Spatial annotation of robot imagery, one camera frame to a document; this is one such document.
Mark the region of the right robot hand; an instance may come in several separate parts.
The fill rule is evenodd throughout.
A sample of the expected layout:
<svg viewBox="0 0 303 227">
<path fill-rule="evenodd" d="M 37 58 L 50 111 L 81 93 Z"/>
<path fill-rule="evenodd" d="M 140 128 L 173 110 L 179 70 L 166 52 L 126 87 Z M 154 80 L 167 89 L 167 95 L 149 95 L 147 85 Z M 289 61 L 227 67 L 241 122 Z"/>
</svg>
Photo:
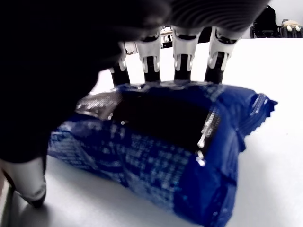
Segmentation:
<svg viewBox="0 0 303 227">
<path fill-rule="evenodd" d="M 3 0 L 0 3 L 0 170 L 27 203 L 46 196 L 51 131 L 73 113 L 98 74 L 121 66 L 122 43 L 142 43 L 158 71 L 163 26 L 175 34 L 175 78 L 196 37 L 212 28 L 205 80 L 220 83 L 234 45 L 265 0 Z"/>
</svg>

